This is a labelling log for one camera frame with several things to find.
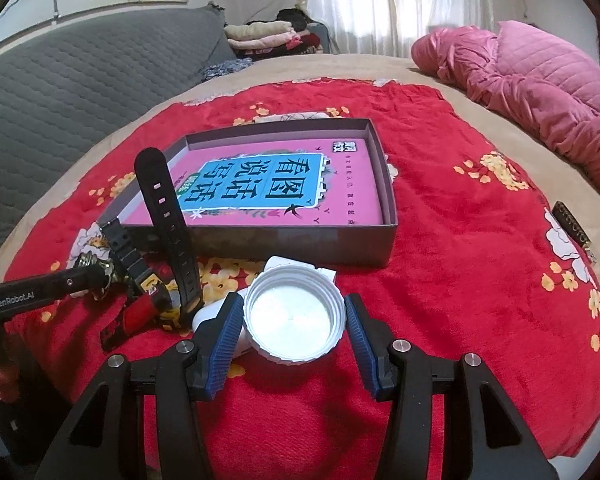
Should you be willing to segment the blue patterned cloth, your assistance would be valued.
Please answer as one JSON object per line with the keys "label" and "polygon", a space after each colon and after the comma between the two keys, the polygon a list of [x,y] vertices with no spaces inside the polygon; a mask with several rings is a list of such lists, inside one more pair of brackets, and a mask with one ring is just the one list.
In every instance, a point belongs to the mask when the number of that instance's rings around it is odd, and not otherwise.
{"label": "blue patterned cloth", "polygon": [[214,78],[238,73],[251,65],[252,61],[250,58],[234,58],[234,60],[223,61],[219,64],[205,67],[200,72],[201,80],[208,81]]}

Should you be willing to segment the grey quilted sofa cover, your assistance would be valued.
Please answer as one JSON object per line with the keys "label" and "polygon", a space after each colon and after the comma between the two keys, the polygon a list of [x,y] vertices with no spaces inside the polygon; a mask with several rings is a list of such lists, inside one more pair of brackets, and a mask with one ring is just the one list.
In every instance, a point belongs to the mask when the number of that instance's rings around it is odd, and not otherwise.
{"label": "grey quilted sofa cover", "polygon": [[128,11],[55,28],[0,55],[0,248],[95,144],[233,58],[225,12]]}

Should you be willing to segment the white sheer curtain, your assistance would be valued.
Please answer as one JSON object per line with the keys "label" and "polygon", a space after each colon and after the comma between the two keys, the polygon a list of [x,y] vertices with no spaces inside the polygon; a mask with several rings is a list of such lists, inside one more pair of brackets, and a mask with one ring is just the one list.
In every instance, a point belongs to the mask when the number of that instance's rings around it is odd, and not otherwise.
{"label": "white sheer curtain", "polygon": [[328,30],[336,53],[408,58],[415,40],[440,27],[495,25],[492,0],[301,0]]}

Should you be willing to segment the red lighter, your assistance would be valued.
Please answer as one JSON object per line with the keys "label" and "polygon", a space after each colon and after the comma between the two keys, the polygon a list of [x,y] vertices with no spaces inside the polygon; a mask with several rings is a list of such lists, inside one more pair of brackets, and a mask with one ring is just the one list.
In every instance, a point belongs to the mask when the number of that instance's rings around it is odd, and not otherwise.
{"label": "red lighter", "polygon": [[141,333],[162,312],[169,310],[169,292],[159,287],[155,292],[145,292],[138,296],[107,324],[99,334],[100,348],[111,352],[119,348],[131,337]]}

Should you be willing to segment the folded clothes pile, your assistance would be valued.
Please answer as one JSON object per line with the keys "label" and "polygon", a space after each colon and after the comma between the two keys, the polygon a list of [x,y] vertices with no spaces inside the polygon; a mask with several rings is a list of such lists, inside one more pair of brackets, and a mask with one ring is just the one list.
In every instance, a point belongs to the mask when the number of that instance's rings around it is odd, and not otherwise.
{"label": "folded clothes pile", "polygon": [[296,8],[280,10],[274,21],[226,25],[224,32],[235,55],[252,62],[332,52],[328,28]]}

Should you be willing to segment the black yellow digital watch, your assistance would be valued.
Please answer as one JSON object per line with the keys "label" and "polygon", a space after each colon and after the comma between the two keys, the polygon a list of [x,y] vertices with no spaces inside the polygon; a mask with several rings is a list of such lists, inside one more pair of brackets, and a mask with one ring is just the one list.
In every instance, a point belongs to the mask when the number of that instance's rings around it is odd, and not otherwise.
{"label": "black yellow digital watch", "polygon": [[110,255],[121,264],[138,292],[143,295],[159,287],[169,292],[172,306],[155,320],[166,330],[179,330],[188,325],[196,310],[204,305],[193,243],[163,152],[158,148],[140,151],[134,160],[134,172],[151,220],[151,233],[157,239],[158,252],[166,256],[170,264],[178,298],[172,298],[166,282],[148,266],[118,214],[105,214],[97,224],[109,245]]}

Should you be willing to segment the pink quilted duvet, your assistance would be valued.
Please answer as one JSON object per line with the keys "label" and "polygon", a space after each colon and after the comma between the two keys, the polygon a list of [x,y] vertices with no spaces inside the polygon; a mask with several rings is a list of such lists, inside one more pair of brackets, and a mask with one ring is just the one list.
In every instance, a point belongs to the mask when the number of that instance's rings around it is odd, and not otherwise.
{"label": "pink quilted duvet", "polygon": [[517,21],[498,32],[438,28],[417,39],[418,69],[526,130],[600,192],[600,66],[570,42]]}

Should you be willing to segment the beige bed sheet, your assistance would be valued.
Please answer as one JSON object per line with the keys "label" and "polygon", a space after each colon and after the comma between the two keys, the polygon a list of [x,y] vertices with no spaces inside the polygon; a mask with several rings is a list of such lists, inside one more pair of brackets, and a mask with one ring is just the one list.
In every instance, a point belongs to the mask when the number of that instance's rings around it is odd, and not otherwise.
{"label": "beige bed sheet", "polygon": [[[434,356],[475,351],[524,416],[561,479],[600,452],[600,291],[577,278],[545,208],[564,202],[592,238],[580,260],[600,290],[600,193],[581,171],[460,90],[369,55],[259,62],[166,101],[92,148],[31,209],[0,250],[5,275],[64,266],[130,182],[136,153],[256,116],[323,112],[370,118],[388,156],[399,224],[384,268],[342,266],[336,283],[370,315]],[[62,300],[16,318],[54,386],[76,400],[104,360],[104,307]],[[217,479],[373,479],[389,403],[365,391],[344,335],[324,359],[277,365],[251,350],[200,409]]]}

